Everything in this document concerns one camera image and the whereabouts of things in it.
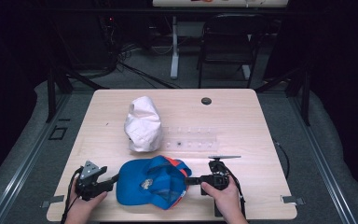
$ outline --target cable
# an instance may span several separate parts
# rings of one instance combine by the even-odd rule
[[[240,181],[238,180],[238,178],[234,174],[232,174],[232,172],[224,164],[221,164],[221,163],[218,163],[218,164],[223,166],[223,168],[225,170],[227,170],[229,175],[231,175],[232,178],[234,179],[235,185],[237,186],[237,189],[238,189],[238,193],[240,194],[241,211],[242,211],[243,216],[246,218],[246,213],[245,213],[245,203],[246,203],[246,201],[243,198]]]
[[[152,76],[146,74],[146,73],[143,72],[143,71],[140,71],[140,70],[138,70],[138,69],[136,69],[136,68],[133,68],[133,67],[131,67],[131,66],[129,66],[129,65],[124,64],[123,62],[118,62],[118,63],[121,64],[124,68],[126,68],[126,69],[132,71],[133,73],[135,73],[135,74],[137,74],[137,75],[139,75],[139,76],[141,76],[141,77],[147,77],[147,78],[149,78],[149,79],[152,79],[153,81],[156,81],[157,83],[159,83],[159,84],[161,84],[161,85],[163,85],[163,86],[165,86],[165,87],[167,87],[167,88],[169,88],[169,89],[176,89],[176,88],[182,89],[180,86],[178,86],[178,85],[176,85],[176,84],[174,84],[174,83],[164,81],[164,80],[159,79],[159,78],[157,78],[157,77],[152,77]]]
[[[171,24],[168,22],[167,17],[164,17],[164,19],[165,19],[165,22],[167,22],[168,28],[170,28],[170,31],[172,33],[172,27],[171,27]]]
[[[151,83],[150,81],[148,81],[145,77],[140,76],[141,79],[143,79],[145,82],[149,83],[150,86],[152,86],[154,89],[156,89],[157,87],[155,85],[153,85],[153,83]]]
[[[140,48],[136,44],[132,43],[132,44],[123,45],[123,48],[121,49],[121,51],[122,52],[132,52],[137,49],[142,49],[142,48]]]
[[[278,148],[281,149],[281,151],[283,152],[284,157],[286,158],[286,163],[287,163],[287,171],[286,171],[286,175],[284,176],[286,178],[286,180],[289,178],[289,174],[290,174],[290,161],[289,161],[289,157],[286,154],[286,151],[283,149],[283,147],[281,146],[281,144],[275,140],[275,138],[272,137],[272,141],[275,143],[275,145],[278,146]]]
[[[160,49],[160,48],[169,48],[169,49],[167,49],[167,50],[164,51],[164,52],[159,52],[159,51],[156,50],[156,49]],[[163,55],[163,54],[169,53],[172,48],[173,48],[173,45],[170,45],[170,46],[160,46],[160,47],[154,47],[154,46],[152,46],[151,49],[152,49],[156,54]]]
[[[75,201],[80,197],[80,195],[77,195],[74,201],[71,204],[69,204],[71,201],[71,191],[72,191],[72,185],[74,184],[75,176],[77,174],[81,174],[82,171],[83,171],[83,166],[78,168],[71,177],[71,182],[69,183],[68,186],[68,193],[66,194],[65,209],[63,210],[61,224],[65,223],[66,217],[68,216],[69,209],[71,209],[72,205],[74,205]]]
[[[69,44],[65,41],[65,39],[63,38],[61,32],[59,31],[59,28],[57,26],[57,24],[54,22],[54,20],[51,17],[48,17],[48,22],[50,23],[51,27],[53,28],[53,30],[55,31],[55,33],[57,34],[57,36],[59,37],[59,39],[61,40],[61,42],[63,43],[63,45],[65,46],[67,52],[69,52],[72,57],[79,63],[80,66],[82,66],[83,68],[90,70],[89,67],[87,67],[83,62],[81,62],[81,60],[75,55],[74,51],[72,50],[72,48],[69,46]],[[113,31],[115,29],[112,30],[111,36],[110,36],[110,41],[112,42],[112,37],[113,37]],[[110,74],[111,72],[113,72],[116,68],[116,64],[115,64],[115,55],[111,55],[110,57],[112,57],[111,59],[111,65],[107,68],[104,69],[102,72],[100,73],[96,73],[96,74],[92,74],[92,75],[82,75],[83,77],[87,77],[87,78],[96,78],[96,77],[104,77],[108,74]]]

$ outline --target baseball cap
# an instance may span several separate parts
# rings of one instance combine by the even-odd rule
[[[152,203],[166,210],[174,207],[185,195],[185,177],[191,176],[191,170],[183,161],[156,156],[128,161],[118,174],[116,195],[119,203]]]

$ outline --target white cap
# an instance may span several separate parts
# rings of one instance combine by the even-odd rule
[[[124,131],[130,138],[130,150],[148,152],[159,149],[163,132],[152,99],[143,96],[132,101],[124,123]]]

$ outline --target white logo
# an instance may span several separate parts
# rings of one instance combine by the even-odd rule
[[[144,183],[142,183],[142,188],[143,189],[149,189],[149,187],[150,186],[152,186],[153,185],[153,179],[146,179],[145,181],[144,181]]]

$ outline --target human hand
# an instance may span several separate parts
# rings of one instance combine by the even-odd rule
[[[231,175],[225,189],[216,189],[206,182],[202,182],[201,187],[214,198],[217,208],[227,223],[248,223],[241,212],[239,192]]]
[[[66,224],[85,224],[89,220],[91,215],[91,211],[107,196],[107,192],[102,192],[97,197],[84,201],[77,198],[77,194],[75,193],[76,184],[72,185],[71,188],[71,197],[70,204],[73,203],[72,207],[68,211],[68,215],[66,218]]]

